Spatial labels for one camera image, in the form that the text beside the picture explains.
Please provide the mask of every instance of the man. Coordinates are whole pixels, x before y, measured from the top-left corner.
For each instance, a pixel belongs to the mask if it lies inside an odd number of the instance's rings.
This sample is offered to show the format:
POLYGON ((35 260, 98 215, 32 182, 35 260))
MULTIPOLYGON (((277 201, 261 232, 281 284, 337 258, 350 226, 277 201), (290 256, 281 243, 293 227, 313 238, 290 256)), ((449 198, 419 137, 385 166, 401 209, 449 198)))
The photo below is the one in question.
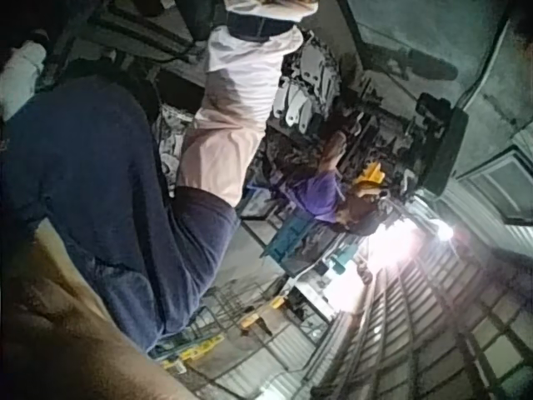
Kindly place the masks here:
POLYGON ((361 224, 377 212, 377 200, 387 190, 373 182, 361 182, 343 194, 338 181, 337 165, 346 152, 346 136, 336 131, 327 141, 316 166, 294 165, 287 162, 284 137, 277 152, 266 149, 263 173, 268 176, 269 188, 279 191, 298 208, 316 220, 329 223, 345 232, 362 233, 361 224))
POLYGON ((211 285, 282 58, 301 45, 295 22, 316 11, 307 3, 227 1, 236 14, 210 38, 206 93, 172 200, 147 116, 116 83, 65 82, 6 121, 2 364, 17 390, 177 398, 116 327, 146 351, 183 329, 211 285))

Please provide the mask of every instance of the yellow machine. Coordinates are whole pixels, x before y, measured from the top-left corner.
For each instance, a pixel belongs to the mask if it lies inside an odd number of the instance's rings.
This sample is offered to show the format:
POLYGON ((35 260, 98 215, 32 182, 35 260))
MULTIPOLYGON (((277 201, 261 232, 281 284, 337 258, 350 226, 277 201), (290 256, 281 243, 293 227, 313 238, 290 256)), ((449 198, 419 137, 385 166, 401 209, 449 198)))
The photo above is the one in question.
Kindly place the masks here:
POLYGON ((279 307, 281 307, 281 305, 283 305, 284 302, 285 298, 283 296, 274 297, 274 299, 267 304, 263 304, 257 310, 250 312, 244 318, 242 318, 239 322, 240 327, 242 329, 249 328, 261 317, 261 314, 263 314, 266 310, 270 308, 277 310, 279 307))

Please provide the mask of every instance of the cable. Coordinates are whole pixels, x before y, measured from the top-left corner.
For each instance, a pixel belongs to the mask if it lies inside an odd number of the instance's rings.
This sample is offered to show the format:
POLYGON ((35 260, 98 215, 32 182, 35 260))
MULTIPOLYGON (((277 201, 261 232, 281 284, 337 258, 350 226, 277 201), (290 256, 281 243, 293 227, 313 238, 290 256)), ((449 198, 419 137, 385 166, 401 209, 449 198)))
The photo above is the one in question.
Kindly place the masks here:
POLYGON ((501 20, 498 23, 496 35, 492 41, 492 45, 486 56, 486 60, 481 67, 480 73, 474 83, 468 89, 466 89, 463 94, 461 94, 457 100, 456 108, 466 110, 485 85, 489 75, 491 74, 492 68, 494 67, 496 59, 498 58, 498 54, 500 53, 501 45, 506 37, 507 29, 509 28, 511 22, 511 13, 514 11, 516 3, 516 0, 511 0, 506 10, 503 12, 501 20))

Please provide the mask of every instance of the light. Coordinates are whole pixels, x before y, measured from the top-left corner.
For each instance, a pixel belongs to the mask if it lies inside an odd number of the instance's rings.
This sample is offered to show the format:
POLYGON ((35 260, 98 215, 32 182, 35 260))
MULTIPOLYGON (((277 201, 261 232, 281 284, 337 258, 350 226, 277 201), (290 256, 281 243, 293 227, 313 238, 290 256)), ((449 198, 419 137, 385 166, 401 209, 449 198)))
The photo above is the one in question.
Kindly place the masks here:
POLYGON ((389 228, 384 225, 369 240, 368 269, 376 275, 382 268, 389 268, 409 259, 415 244, 417 227, 410 219, 398 220, 389 228))
POLYGON ((442 242, 448 242, 453 238, 453 229, 446 222, 441 221, 440 219, 431 219, 431 222, 437 227, 436 236, 439 240, 442 242))

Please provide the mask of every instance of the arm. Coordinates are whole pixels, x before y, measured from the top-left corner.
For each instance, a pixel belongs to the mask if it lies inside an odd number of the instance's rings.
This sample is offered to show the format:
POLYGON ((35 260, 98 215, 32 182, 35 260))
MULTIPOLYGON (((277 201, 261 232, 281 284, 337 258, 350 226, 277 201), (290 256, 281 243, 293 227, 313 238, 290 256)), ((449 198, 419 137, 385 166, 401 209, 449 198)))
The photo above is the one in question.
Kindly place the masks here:
POLYGON ((46 55, 44 46, 32 41, 12 51, 0 73, 0 112, 4 122, 33 97, 46 55))
POLYGON ((233 207, 239 203, 265 135, 283 56, 301 43, 297 28, 265 43, 232 37, 226 27, 212 33, 206 93, 183 145, 178 186, 212 193, 233 207))

